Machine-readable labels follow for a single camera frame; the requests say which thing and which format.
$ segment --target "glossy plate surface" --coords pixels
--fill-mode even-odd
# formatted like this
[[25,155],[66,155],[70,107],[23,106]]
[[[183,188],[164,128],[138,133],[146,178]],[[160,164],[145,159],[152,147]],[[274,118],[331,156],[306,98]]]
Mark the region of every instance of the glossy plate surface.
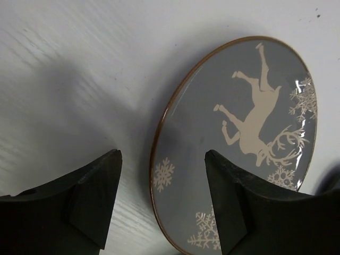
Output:
[[247,37],[203,59],[171,99],[151,155],[153,207],[172,245],[184,254],[222,254],[205,170],[208,150],[298,190],[316,122],[310,73],[286,44]]

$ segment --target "white table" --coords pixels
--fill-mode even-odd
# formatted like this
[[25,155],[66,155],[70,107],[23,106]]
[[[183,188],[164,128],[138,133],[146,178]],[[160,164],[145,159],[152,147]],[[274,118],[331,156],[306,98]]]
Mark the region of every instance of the white table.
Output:
[[250,35],[287,42],[312,73],[317,142],[300,191],[314,193],[339,163],[338,10],[339,0],[1,0],[0,193],[18,194],[119,148],[122,177],[101,254],[177,254],[150,205],[154,131],[190,69]]

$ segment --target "beige deer silhouette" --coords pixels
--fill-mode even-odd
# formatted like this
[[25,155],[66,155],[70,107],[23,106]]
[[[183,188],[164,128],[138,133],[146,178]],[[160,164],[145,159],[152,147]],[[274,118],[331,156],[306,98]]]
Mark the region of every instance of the beige deer silhouette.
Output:
[[274,158],[275,154],[273,153],[273,146],[277,143],[278,150],[284,149],[283,143],[280,142],[280,137],[286,136],[287,141],[292,145],[304,146],[304,142],[308,142],[306,139],[301,137],[301,134],[304,130],[301,128],[299,130],[290,132],[287,127],[285,128],[273,142],[265,144],[260,138],[259,133],[267,119],[267,117],[272,113],[275,108],[279,92],[282,86],[278,86],[276,89],[273,89],[267,80],[267,74],[269,71],[269,67],[267,65],[264,53],[264,46],[260,43],[256,46],[261,57],[262,62],[262,71],[261,78],[255,79],[246,76],[241,71],[234,72],[232,78],[240,78],[247,81],[251,85],[252,89],[252,100],[254,103],[254,108],[247,115],[245,120],[242,122],[237,117],[235,117],[232,113],[230,113],[223,105],[216,105],[214,111],[223,112],[229,120],[234,123],[237,127],[237,133],[231,138],[227,132],[227,122],[222,122],[222,133],[228,145],[234,144],[237,140],[240,141],[240,149],[244,154],[255,154],[257,156],[256,166],[260,166],[262,161],[267,158],[267,164],[269,165],[270,161],[273,161],[275,165],[281,163],[282,165],[290,165],[289,160],[299,155],[299,152],[296,152],[293,149],[286,157],[284,158]]

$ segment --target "ceramic dish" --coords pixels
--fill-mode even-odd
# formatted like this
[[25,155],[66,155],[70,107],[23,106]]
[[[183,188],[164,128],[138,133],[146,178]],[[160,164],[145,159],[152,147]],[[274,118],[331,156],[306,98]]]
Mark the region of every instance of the ceramic dish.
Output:
[[171,244],[184,254],[222,254],[205,170],[208,150],[298,190],[316,121],[311,76],[283,42],[247,37],[205,57],[171,98],[151,153],[152,204]]

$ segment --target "snowflake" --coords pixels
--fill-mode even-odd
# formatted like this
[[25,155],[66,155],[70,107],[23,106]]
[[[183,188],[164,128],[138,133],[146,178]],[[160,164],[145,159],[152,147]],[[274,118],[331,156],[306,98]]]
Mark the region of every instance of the snowflake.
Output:
[[295,107],[290,107],[289,114],[294,115],[298,110],[301,113],[297,116],[297,121],[302,122],[305,120],[304,115],[307,111],[312,113],[311,119],[317,118],[317,97],[310,74],[291,93],[291,99],[296,99],[297,104]]
[[219,242],[213,206],[211,206],[210,214],[204,214],[202,212],[196,213],[196,222],[200,231],[197,233],[197,236],[192,235],[190,239],[188,239],[188,243],[203,249],[209,248],[209,244],[211,243],[214,250],[220,250],[221,244]]
[[170,160],[166,158],[163,160],[163,164],[158,164],[156,166],[155,174],[157,175],[154,177],[154,185],[157,186],[159,192],[164,189],[164,185],[168,186],[171,184],[171,175],[174,173],[174,166],[170,164]]
[[267,180],[280,187],[296,191],[293,183],[295,172],[286,170],[283,166],[279,166],[274,174],[268,176]]

